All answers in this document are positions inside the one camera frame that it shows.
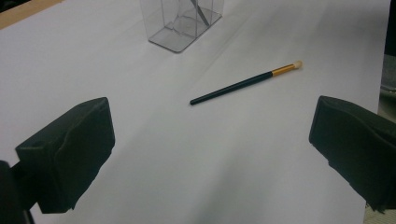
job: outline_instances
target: clear plastic container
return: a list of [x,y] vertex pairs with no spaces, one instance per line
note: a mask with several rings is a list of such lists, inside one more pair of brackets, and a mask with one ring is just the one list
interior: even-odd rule
[[224,0],[140,0],[148,41],[181,52],[221,18]]

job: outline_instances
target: white table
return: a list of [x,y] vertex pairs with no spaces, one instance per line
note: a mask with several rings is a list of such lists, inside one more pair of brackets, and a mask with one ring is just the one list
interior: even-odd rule
[[[320,95],[376,111],[389,0],[227,0],[182,54],[137,0],[65,0],[0,31],[0,159],[109,99],[116,145],[74,211],[37,224],[361,224],[363,198],[308,142]],[[304,69],[190,106],[296,60]]]

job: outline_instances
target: white tabletop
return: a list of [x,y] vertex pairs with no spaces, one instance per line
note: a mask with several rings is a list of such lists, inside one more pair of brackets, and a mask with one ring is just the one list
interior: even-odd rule
[[[0,159],[106,96],[116,145],[77,207],[37,224],[361,224],[363,198],[308,142],[317,99],[376,111],[389,0],[227,0],[181,54],[137,0],[65,0],[0,31]],[[304,68],[205,103],[279,66]]]

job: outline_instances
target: gold ferrule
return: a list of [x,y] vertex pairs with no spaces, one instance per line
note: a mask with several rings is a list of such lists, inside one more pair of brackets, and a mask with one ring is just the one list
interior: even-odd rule
[[286,72],[289,72],[289,71],[293,70],[294,68],[295,68],[294,64],[289,64],[289,65],[277,68],[276,70],[272,71],[273,77],[276,77],[276,76],[279,76],[280,74],[284,74]]

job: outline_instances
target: brush holder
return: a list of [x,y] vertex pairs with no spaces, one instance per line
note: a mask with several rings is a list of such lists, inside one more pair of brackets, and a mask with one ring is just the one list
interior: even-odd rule
[[221,18],[224,0],[140,0],[148,41],[181,52]]

